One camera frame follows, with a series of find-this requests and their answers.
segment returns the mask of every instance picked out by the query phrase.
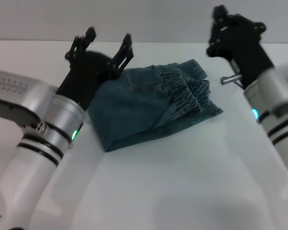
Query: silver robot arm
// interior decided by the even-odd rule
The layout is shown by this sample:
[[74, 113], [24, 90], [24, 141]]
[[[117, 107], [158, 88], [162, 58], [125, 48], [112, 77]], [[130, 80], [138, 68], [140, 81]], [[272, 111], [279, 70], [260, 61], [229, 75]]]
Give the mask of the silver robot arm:
[[215, 7], [207, 55], [229, 61], [235, 75], [221, 78], [233, 82], [244, 94], [288, 169], [288, 65], [275, 68], [260, 46], [263, 23], [239, 14], [229, 15], [224, 6]]
[[126, 35], [114, 56], [86, 51], [91, 27], [76, 37], [65, 58], [71, 70], [61, 86], [0, 71], [0, 117], [18, 124], [24, 136], [0, 176], [0, 230], [27, 230], [31, 215], [64, 153], [79, 132], [99, 86], [115, 80], [132, 59]]

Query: white table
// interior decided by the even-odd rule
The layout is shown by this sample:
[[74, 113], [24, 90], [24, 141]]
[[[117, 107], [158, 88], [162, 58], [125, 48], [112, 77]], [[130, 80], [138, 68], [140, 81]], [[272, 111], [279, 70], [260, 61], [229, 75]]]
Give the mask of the white table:
[[[59, 85], [70, 42], [0, 41], [0, 69]], [[114, 55], [119, 43], [96, 43]], [[275, 65], [288, 44], [264, 46]], [[30, 230], [288, 230], [288, 172], [232, 74], [206, 44], [134, 44], [130, 67], [194, 58], [224, 113], [167, 138], [105, 153], [86, 120], [33, 214]], [[0, 119], [0, 172], [20, 140]]]

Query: gray wall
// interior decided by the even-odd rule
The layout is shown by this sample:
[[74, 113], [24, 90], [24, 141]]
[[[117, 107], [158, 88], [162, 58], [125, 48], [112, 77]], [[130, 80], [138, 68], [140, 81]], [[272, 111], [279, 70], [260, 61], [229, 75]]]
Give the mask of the gray wall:
[[288, 0], [0, 0], [0, 39], [73, 40], [91, 25], [98, 41], [207, 42], [214, 6], [268, 26], [288, 43]]

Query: jeans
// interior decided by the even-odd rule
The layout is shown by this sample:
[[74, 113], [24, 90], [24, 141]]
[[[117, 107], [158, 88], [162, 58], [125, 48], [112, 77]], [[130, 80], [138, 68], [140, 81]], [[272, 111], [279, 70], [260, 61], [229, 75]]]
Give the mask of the jeans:
[[126, 69], [103, 83], [88, 113], [105, 151], [163, 138], [222, 113], [209, 99], [206, 77], [190, 60]]

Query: white background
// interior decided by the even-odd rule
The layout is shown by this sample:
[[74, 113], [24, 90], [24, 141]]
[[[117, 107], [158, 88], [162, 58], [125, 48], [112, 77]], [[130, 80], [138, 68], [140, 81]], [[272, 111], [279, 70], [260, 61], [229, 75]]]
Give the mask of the white background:
[[288, 0], [0, 0], [0, 39], [207, 42], [213, 7], [264, 22], [265, 42], [288, 43]]
[[[59, 85], [70, 42], [0, 41], [0, 69]], [[90, 49], [112, 56], [119, 43]], [[276, 65], [288, 44], [264, 46]], [[128, 67], [196, 59], [224, 113], [182, 132], [105, 153], [87, 119], [43, 193], [30, 230], [288, 230], [288, 172], [232, 74], [206, 44], [133, 46]], [[0, 172], [22, 133], [0, 119]]]

